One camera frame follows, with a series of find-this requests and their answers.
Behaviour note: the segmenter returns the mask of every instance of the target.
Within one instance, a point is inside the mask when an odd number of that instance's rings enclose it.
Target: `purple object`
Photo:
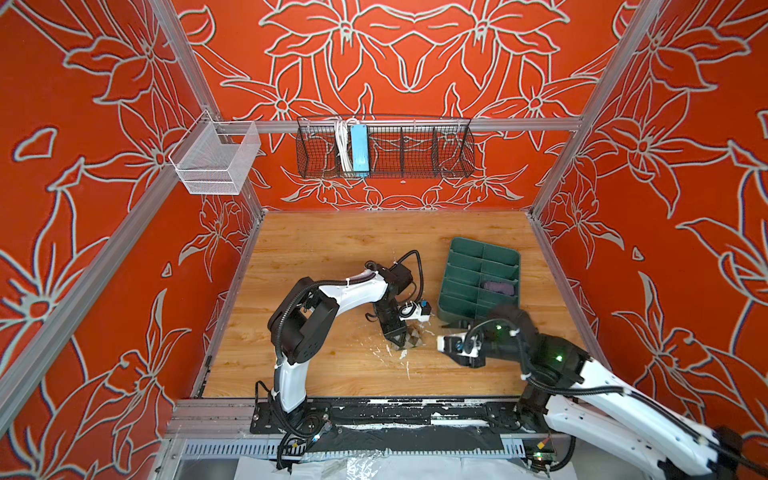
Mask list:
[[[509,283],[502,283],[502,282],[485,282],[482,284],[482,287],[486,290],[490,290],[492,292],[500,293],[502,295],[506,296],[515,296],[515,286],[511,285]]]

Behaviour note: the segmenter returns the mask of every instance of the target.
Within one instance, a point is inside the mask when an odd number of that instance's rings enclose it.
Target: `white cable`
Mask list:
[[[341,168],[345,172],[351,172],[354,170],[352,166],[352,160],[347,154],[346,147],[349,142],[349,126],[351,124],[358,124],[356,118],[348,118],[347,120],[338,119],[333,125],[336,130],[336,146],[339,148],[339,160],[341,161]]]

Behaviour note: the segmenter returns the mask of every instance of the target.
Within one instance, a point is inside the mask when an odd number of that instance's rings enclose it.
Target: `green storage tray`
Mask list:
[[[486,281],[509,283],[514,296],[483,288]],[[438,299],[437,316],[449,327],[467,328],[483,320],[499,303],[520,306],[520,253],[511,248],[456,237]]]

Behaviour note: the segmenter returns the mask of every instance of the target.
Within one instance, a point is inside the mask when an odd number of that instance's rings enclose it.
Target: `white mesh basket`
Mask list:
[[[191,194],[239,194],[259,153],[261,138],[255,123],[250,122],[239,144],[229,143],[231,136],[217,133],[219,123],[204,112],[170,155]]]

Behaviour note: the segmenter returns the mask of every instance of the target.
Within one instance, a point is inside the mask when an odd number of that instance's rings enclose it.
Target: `wooden floor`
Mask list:
[[[583,346],[522,212],[269,213],[211,367],[204,396],[253,397],[253,385],[273,383],[275,352],[266,322],[303,276],[342,279],[367,260],[390,265],[411,249],[422,255],[424,298],[433,317],[419,327],[425,345],[398,352],[360,306],[339,316],[310,364],[311,396],[507,395],[523,388],[512,362],[489,359],[481,369],[456,365],[435,349],[448,332],[434,316],[449,244],[467,237],[521,254],[521,306],[543,333]],[[415,262],[406,262],[418,278]]]

